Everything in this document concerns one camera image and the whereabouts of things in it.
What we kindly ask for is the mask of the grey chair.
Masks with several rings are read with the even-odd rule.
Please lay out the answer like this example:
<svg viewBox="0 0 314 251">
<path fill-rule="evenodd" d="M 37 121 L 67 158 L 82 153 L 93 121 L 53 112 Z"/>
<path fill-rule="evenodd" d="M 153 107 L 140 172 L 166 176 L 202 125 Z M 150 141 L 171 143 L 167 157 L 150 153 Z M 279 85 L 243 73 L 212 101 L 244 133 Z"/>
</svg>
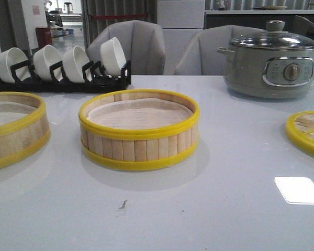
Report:
<svg viewBox="0 0 314 251">
<path fill-rule="evenodd" d="M 259 28 L 226 25 L 204 29 L 193 35 L 174 69 L 174 75 L 223 75 L 226 57 L 217 52 L 241 35 Z"/>
<path fill-rule="evenodd" d="M 131 61 L 133 75 L 162 75 L 166 49 L 162 27 L 146 21 L 117 22 L 105 28 L 87 48 L 92 61 L 100 61 L 100 46 L 116 37 L 127 60 Z"/>
</svg>

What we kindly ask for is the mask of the black dish rack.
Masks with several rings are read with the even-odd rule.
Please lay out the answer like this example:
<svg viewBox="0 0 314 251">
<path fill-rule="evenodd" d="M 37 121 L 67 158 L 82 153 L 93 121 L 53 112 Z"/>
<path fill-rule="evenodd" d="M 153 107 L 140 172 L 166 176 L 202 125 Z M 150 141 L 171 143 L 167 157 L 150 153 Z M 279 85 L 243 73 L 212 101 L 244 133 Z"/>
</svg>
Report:
<svg viewBox="0 0 314 251">
<path fill-rule="evenodd" d="M 35 72 L 30 59 L 14 64 L 13 83 L 0 79 L 0 92 L 49 92 L 49 93 L 109 93 L 127 89 L 131 84 L 131 61 L 121 68 L 120 76 L 108 76 L 101 61 L 90 61 L 82 66 L 83 83 L 71 82 L 62 62 L 50 66 L 51 81 L 42 80 Z"/>
</svg>

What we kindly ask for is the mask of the left grey chair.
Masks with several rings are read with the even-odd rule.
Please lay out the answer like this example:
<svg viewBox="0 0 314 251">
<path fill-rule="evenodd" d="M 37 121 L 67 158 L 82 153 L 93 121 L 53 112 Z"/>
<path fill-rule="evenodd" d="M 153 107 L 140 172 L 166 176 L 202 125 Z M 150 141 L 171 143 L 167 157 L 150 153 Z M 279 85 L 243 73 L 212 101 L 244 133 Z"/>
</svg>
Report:
<svg viewBox="0 0 314 251">
<path fill-rule="evenodd" d="M 100 61 L 100 46 L 116 37 L 127 60 L 131 61 L 133 75 L 162 75 L 166 49 L 162 27 L 146 21 L 117 22 L 105 28 L 87 48 L 92 61 Z"/>
</svg>

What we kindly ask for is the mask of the yellow plate on counter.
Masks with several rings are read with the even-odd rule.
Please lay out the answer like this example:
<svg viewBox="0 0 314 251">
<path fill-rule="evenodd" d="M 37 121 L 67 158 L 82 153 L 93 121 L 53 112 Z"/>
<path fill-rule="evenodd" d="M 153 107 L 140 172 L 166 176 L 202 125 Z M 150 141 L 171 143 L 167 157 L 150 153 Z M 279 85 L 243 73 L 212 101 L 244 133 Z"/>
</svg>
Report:
<svg viewBox="0 0 314 251">
<path fill-rule="evenodd" d="M 259 6 L 253 7 L 253 10 L 286 10 L 287 6 Z"/>
</svg>

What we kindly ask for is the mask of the white cloth liner left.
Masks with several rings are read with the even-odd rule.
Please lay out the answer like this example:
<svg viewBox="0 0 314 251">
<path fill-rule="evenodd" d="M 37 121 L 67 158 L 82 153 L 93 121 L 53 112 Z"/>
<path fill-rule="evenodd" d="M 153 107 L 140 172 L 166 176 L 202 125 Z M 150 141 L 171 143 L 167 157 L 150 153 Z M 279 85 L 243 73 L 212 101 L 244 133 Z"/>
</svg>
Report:
<svg viewBox="0 0 314 251">
<path fill-rule="evenodd" d="M 29 115 L 36 108 L 11 101 L 0 101 L 0 126 L 14 122 Z"/>
</svg>

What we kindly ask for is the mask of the woven bamboo steamer lid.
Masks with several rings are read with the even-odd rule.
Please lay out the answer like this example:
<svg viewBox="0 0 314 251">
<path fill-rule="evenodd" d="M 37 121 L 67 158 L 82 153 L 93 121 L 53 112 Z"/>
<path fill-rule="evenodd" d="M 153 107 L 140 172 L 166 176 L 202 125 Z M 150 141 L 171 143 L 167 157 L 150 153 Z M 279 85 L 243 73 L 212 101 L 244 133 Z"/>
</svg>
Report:
<svg viewBox="0 0 314 251">
<path fill-rule="evenodd" d="M 314 111 L 290 116 L 286 121 L 285 132 L 295 146 L 314 157 Z"/>
</svg>

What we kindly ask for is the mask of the red bin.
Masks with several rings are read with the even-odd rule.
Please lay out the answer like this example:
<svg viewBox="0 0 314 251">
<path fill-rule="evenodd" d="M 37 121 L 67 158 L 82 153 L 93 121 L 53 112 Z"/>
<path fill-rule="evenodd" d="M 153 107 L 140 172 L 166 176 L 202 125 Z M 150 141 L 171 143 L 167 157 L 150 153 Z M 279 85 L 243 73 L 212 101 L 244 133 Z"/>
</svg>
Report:
<svg viewBox="0 0 314 251">
<path fill-rule="evenodd" d="M 42 49 L 46 45 L 52 45 L 50 27 L 36 27 L 36 37 L 39 49 Z"/>
</svg>

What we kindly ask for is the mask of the white cloth liner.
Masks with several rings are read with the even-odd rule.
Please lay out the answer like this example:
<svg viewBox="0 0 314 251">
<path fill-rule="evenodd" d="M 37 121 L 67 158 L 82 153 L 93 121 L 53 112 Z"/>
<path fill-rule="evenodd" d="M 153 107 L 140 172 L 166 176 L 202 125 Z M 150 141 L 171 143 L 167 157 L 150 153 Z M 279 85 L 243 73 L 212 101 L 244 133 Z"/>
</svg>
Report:
<svg viewBox="0 0 314 251">
<path fill-rule="evenodd" d="M 36 108 L 11 101 L 0 101 L 0 126 L 14 122 L 29 115 Z"/>
<path fill-rule="evenodd" d="M 99 106 L 88 113 L 87 119 L 113 129 L 143 130 L 172 126 L 192 114 L 189 108 L 176 102 L 144 98 Z"/>
</svg>

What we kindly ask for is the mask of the white bowl far left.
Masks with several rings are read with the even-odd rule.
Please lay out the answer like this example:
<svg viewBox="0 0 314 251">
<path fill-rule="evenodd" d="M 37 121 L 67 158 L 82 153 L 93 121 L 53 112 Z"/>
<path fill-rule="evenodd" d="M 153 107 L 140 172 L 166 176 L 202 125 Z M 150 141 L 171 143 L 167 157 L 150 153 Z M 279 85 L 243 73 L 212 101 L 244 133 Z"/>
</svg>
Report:
<svg viewBox="0 0 314 251">
<path fill-rule="evenodd" d="M 14 83 L 10 67 L 14 64 L 26 61 L 28 58 L 24 52 L 16 47 L 10 48 L 0 54 L 0 78 L 3 82 Z"/>
</svg>

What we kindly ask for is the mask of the white bowl right upright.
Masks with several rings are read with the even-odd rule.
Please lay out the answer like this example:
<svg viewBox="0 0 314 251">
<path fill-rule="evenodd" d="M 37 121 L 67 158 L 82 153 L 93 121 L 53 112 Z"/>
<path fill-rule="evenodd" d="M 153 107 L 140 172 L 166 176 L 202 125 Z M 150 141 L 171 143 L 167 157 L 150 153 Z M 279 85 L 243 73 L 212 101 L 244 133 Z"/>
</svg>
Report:
<svg viewBox="0 0 314 251">
<path fill-rule="evenodd" d="M 100 55 L 106 72 L 111 76 L 120 76 L 121 69 L 126 63 L 126 57 L 119 40 L 113 37 L 102 43 Z"/>
</svg>

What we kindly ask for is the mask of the red barrier belt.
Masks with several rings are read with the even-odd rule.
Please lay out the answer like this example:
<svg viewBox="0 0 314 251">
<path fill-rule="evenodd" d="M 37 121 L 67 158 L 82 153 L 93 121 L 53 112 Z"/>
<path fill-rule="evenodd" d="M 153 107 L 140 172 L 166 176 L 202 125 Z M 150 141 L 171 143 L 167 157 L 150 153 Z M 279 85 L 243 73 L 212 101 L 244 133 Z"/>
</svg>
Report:
<svg viewBox="0 0 314 251">
<path fill-rule="evenodd" d="M 131 15 L 106 15 L 106 16 L 91 16 L 91 20 L 116 20 L 116 19 L 138 19 L 148 18 L 149 14 L 131 14 Z"/>
</svg>

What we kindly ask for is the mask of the grey electric cooking pot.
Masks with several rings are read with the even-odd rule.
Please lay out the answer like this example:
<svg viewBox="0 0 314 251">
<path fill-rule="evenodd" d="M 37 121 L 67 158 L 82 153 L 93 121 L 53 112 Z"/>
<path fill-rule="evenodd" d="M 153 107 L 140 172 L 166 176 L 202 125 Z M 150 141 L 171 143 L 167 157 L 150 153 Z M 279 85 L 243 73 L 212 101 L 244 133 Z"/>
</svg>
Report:
<svg viewBox="0 0 314 251">
<path fill-rule="evenodd" d="M 219 47 L 226 57 L 224 80 L 242 94 L 269 99 L 291 99 L 314 88 L 314 50 L 271 50 Z"/>
</svg>

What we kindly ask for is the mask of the bamboo steamer basket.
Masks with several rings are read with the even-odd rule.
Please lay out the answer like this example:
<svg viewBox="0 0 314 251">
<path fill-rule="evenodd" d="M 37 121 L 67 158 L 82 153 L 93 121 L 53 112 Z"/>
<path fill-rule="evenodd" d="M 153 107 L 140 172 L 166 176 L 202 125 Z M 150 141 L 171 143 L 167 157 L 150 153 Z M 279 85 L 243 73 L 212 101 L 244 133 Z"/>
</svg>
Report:
<svg viewBox="0 0 314 251">
<path fill-rule="evenodd" d="M 125 100 L 158 98 L 176 102 L 193 114 L 186 120 L 156 129 L 125 130 L 95 124 L 88 113 L 99 106 Z M 102 94 L 79 111 L 81 142 L 93 161 L 114 169 L 146 171 L 177 164 L 192 155 L 199 142 L 200 108 L 192 98 L 166 90 L 132 89 Z"/>
<path fill-rule="evenodd" d="M 40 150 L 50 139 L 51 130 L 45 101 L 38 95 L 0 92 L 0 101 L 30 105 L 35 111 L 0 126 L 0 169 L 19 162 Z"/>
</svg>

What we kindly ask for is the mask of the dark counter cabinet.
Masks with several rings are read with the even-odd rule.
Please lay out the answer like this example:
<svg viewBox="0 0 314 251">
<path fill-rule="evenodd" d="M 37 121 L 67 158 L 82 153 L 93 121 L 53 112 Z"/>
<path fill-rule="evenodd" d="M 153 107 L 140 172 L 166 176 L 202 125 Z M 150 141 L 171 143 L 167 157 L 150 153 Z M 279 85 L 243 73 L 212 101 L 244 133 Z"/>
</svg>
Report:
<svg viewBox="0 0 314 251">
<path fill-rule="evenodd" d="M 204 28 L 238 25 L 264 29 L 268 20 L 283 20 L 285 30 L 294 30 L 294 17 L 303 16 L 314 23 L 314 10 L 207 10 Z"/>
</svg>

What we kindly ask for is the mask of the right grey chair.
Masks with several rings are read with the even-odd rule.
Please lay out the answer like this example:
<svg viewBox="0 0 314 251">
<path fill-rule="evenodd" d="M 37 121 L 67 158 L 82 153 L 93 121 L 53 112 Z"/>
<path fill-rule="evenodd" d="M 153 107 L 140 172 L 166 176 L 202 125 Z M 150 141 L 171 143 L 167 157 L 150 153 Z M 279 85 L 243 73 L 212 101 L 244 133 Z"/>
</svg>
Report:
<svg viewBox="0 0 314 251">
<path fill-rule="evenodd" d="M 259 28 L 226 25 L 204 29 L 193 35 L 174 69 L 174 75 L 223 75 L 226 57 L 217 52 L 241 35 Z"/>
</svg>

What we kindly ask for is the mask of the white cloth liner center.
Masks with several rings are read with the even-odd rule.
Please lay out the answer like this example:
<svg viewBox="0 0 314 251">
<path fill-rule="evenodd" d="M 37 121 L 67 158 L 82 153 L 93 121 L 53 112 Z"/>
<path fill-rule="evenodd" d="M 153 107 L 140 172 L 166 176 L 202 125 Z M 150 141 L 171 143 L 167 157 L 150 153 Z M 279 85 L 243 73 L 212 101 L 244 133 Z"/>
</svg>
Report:
<svg viewBox="0 0 314 251">
<path fill-rule="evenodd" d="M 189 108 L 176 102 L 144 98 L 99 106 L 88 113 L 87 119 L 113 129 L 143 130 L 172 126 L 192 114 Z"/>
</svg>

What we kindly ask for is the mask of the glass pot lid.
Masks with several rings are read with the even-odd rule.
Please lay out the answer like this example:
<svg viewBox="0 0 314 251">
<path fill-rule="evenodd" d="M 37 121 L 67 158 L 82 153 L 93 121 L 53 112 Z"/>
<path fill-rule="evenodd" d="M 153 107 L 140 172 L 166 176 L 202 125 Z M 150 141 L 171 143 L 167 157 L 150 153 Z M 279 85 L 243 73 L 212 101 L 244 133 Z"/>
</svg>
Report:
<svg viewBox="0 0 314 251">
<path fill-rule="evenodd" d="M 241 35 L 231 39 L 233 46 L 274 49 L 274 50 L 314 50 L 314 40 L 303 35 L 284 30 L 285 22 L 282 20 L 269 20 L 266 30 Z"/>
</svg>

